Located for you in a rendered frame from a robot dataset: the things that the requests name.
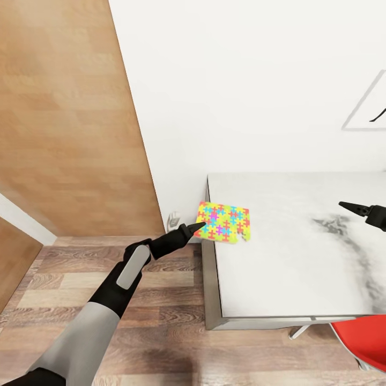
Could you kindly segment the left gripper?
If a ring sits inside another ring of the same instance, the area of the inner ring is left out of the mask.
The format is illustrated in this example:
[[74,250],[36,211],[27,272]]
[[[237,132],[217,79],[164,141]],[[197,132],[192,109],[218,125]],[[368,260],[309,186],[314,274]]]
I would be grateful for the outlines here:
[[185,223],[181,224],[178,229],[168,232],[161,236],[167,246],[168,254],[172,251],[183,248],[191,239],[195,231],[198,231],[203,226],[206,225],[206,222],[197,222],[196,224],[186,225]]

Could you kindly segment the jigsaw puzzle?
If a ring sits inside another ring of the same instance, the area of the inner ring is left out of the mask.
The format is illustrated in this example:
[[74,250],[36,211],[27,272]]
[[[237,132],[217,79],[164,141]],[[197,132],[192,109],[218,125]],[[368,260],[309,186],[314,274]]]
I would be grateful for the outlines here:
[[249,210],[240,207],[221,205],[202,201],[199,205],[197,222],[206,222],[194,237],[237,244],[237,232],[243,233],[243,239],[250,240]]

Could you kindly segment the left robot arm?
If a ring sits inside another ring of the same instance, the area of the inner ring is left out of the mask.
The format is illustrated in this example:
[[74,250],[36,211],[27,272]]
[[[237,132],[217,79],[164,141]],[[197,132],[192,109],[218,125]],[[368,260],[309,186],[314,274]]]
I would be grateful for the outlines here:
[[92,386],[113,334],[142,278],[142,269],[153,254],[159,258],[183,248],[206,222],[177,224],[181,212],[173,211],[167,234],[126,247],[119,261],[55,342],[19,377],[2,386]]

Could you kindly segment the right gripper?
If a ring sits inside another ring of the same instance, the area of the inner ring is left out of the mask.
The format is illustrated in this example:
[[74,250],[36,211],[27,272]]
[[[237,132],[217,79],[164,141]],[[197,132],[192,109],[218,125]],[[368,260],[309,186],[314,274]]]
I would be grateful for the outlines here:
[[338,205],[344,207],[351,212],[365,217],[365,223],[375,226],[386,232],[386,207],[379,205],[364,206],[360,204],[354,204],[349,202],[339,202]]

